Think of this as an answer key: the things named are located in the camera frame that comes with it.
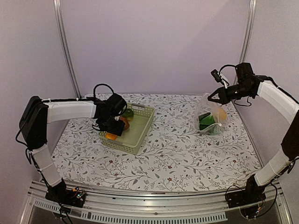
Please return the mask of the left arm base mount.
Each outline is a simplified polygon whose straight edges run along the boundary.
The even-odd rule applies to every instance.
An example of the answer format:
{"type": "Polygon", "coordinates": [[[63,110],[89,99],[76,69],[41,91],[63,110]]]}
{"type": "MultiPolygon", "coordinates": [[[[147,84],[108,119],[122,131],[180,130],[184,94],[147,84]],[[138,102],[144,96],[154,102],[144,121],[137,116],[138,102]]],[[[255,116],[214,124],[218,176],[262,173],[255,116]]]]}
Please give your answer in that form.
{"type": "Polygon", "coordinates": [[[45,199],[62,205],[83,208],[86,199],[86,191],[75,187],[67,189],[65,185],[49,187],[45,199]]]}

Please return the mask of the orange fruit toy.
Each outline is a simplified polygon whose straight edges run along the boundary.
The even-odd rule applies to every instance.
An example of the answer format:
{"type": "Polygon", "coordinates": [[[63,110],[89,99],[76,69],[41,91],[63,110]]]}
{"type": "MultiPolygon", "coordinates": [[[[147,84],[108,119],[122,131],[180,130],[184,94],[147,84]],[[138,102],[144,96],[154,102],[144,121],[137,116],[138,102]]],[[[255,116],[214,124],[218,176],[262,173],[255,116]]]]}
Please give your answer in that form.
{"type": "Polygon", "coordinates": [[[105,137],[110,140],[116,140],[117,135],[106,132],[105,137]]]}

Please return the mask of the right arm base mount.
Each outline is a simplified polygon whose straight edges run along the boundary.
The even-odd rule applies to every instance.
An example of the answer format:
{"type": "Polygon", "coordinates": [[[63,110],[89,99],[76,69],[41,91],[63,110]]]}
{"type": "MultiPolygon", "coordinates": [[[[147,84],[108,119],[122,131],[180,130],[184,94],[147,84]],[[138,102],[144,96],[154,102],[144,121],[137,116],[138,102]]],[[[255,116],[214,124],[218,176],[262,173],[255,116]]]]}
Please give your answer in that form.
{"type": "Polygon", "coordinates": [[[225,192],[225,200],[229,208],[249,205],[261,202],[266,199],[264,193],[265,187],[257,187],[254,190],[246,190],[236,185],[231,185],[225,192]]]}

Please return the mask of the yellow lemon toy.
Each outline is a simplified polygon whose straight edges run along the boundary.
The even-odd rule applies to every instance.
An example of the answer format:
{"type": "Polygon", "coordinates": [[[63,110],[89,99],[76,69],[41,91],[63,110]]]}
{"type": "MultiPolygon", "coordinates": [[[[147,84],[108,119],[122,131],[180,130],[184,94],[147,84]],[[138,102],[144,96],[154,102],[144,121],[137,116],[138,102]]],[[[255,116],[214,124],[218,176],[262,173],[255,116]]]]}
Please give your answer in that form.
{"type": "Polygon", "coordinates": [[[227,121],[227,113],[224,109],[222,109],[221,107],[217,109],[216,111],[216,118],[218,120],[219,123],[221,122],[226,122],[227,121]]]}

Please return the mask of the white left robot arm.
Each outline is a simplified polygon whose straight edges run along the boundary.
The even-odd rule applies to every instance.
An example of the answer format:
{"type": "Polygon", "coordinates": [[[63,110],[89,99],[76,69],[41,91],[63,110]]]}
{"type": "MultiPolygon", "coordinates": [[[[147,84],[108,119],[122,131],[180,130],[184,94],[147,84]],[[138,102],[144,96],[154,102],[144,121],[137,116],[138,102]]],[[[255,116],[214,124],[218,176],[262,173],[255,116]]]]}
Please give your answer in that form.
{"type": "Polygon", "coordinates": [[[69,99],[41,99],[32,96],[21,116],[19,134],[31,155],[37,171],[60,203],[69,199],[69,191],[57,171],[48,148],[48,124],[71,119],[94,119],[99,131],[121,136],[124,122],[119,117],[127,109],[127,102],[114,93],[106,100],[96,97],[69,99]]]}

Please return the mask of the clear zip top bag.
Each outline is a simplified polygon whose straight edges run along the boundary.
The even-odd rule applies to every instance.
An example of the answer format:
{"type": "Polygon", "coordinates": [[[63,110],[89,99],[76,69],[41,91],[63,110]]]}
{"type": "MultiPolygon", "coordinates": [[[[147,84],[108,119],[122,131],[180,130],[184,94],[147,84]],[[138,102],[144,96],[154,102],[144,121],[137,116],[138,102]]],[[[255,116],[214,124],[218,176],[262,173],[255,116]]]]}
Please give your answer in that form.
{"type": "Polygon", "coordinates": [[[202,95],[195,106],[193,126],[202,134],[218,135],[228,124],[226,111],[217,103],[208,101],[209,93],[202,95]]]}

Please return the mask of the green bok choy toy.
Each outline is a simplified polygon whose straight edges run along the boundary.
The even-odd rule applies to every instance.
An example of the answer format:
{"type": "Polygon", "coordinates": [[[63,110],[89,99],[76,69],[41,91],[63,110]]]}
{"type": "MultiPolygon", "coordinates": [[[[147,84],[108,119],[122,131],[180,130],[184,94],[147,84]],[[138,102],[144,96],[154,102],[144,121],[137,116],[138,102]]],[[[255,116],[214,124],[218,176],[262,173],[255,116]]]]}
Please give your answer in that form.
{"type": "Polygon", "coordinates": [[[198,116],[199,132],[205,134],[216,134],[216,121],[211,112],[206,112],[198,116]]]}

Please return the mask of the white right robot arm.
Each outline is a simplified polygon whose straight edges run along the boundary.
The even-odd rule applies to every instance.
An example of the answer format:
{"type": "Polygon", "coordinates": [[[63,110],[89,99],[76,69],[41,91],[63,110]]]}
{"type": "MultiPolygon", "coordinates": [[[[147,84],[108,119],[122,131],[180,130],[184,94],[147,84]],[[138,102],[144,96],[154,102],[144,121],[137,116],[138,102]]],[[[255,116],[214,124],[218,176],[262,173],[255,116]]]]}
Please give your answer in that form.
{"type": "Polygon", "coordinates": [[[242,200],[252,203],[265,186],[291,169],[299,157],[299,104],[276,85],[271,77],[261,75],[247,75],[236,85],[215,90],[207,99],[225,105],[244,97],[259,97],[273,108],[270,113],[265,109],[258,112],[258,115],[267,116],[268,124],[263,130],[268,134],[278,136],[279,130],[271,131],[271,128],[283,126],[278,151],[247,180],[246,190],[242,192],[242,200]]]}

